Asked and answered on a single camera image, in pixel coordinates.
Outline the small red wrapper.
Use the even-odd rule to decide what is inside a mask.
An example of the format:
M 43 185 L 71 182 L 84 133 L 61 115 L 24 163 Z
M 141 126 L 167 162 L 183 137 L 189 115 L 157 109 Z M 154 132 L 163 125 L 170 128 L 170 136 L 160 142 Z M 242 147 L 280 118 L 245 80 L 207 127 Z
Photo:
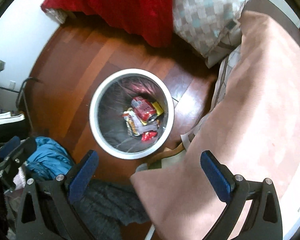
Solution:
M 142 134 L 141 141 L 149 141 L 157 136 L 157 131 L 147 131 Z

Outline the red fleece blanket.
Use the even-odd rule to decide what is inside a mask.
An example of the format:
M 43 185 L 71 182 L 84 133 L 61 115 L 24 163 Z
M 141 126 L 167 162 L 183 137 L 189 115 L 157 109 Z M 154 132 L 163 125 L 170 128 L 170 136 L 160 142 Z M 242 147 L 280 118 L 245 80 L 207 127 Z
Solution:
M 41 9 L 101 16 L 110 26 L 140 35 L 153 47 L 166 47 L 173 34 L 173 0 L 45 0 Z

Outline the white round trash bin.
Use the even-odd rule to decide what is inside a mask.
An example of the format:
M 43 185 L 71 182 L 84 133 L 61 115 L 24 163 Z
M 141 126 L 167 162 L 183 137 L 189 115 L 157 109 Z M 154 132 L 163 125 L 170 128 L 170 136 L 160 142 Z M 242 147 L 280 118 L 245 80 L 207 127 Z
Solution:
M 107 153 L 121 159 L 143 158 L 168 138 L 174 122 L 173 99 L 154 74 L 121 70 L 95 91 L 89 122 L 96 142 Z

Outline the orange snack bag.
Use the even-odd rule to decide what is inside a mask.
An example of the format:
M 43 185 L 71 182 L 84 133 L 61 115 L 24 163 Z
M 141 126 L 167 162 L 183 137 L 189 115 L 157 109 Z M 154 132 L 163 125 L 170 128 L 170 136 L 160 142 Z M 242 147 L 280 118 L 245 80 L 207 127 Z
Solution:
M 154 120 L 149 123 L 143 123 L 141 119 L 134 113 L 132 108 L 124 111 L 122 116 L 126 122 L 128 134 L 132 137 L 138 137 L 144 132 L 158 131 L 159 129 L 158 120 Z

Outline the blue jacket on floor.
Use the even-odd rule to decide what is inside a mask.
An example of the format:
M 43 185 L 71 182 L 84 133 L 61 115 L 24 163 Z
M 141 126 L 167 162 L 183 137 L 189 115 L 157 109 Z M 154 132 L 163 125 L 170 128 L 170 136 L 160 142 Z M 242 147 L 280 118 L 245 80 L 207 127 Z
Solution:
M 66 175 L 74 166 L 67 151 L 48 137 L 35 138 L 37 149 L 27 159 L 25 167 L 38 180 L 53 180 L 59 174 Z

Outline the checkered grey white quilt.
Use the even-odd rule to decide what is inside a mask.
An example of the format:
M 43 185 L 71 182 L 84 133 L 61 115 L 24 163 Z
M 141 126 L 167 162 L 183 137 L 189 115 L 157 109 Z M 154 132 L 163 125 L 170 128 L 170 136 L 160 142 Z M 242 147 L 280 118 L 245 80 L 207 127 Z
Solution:
M 208 57 L 236 26 L 249 0 L 173 0 L 173 31 Z

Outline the dark fuzzy slipper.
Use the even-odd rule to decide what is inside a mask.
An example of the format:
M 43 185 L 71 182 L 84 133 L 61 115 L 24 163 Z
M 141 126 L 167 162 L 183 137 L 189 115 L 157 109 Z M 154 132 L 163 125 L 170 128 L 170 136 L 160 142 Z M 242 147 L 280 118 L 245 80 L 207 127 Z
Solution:
M 122 239 L 122 225 L 149 221 L 131 185 L 91 180 L 73 207 L 94 239 Z

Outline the yellow red box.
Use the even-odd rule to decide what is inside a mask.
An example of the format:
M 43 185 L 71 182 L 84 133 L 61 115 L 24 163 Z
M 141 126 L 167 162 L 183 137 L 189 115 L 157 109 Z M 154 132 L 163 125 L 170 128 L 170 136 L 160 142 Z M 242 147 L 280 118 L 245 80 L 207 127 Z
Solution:
M 159 105 L 158 102 L 152 102 L 151 104 L 156 110 L 157 116 L 160 116 L 164 113 L 164 110 L 162 109 L 162 107 Z

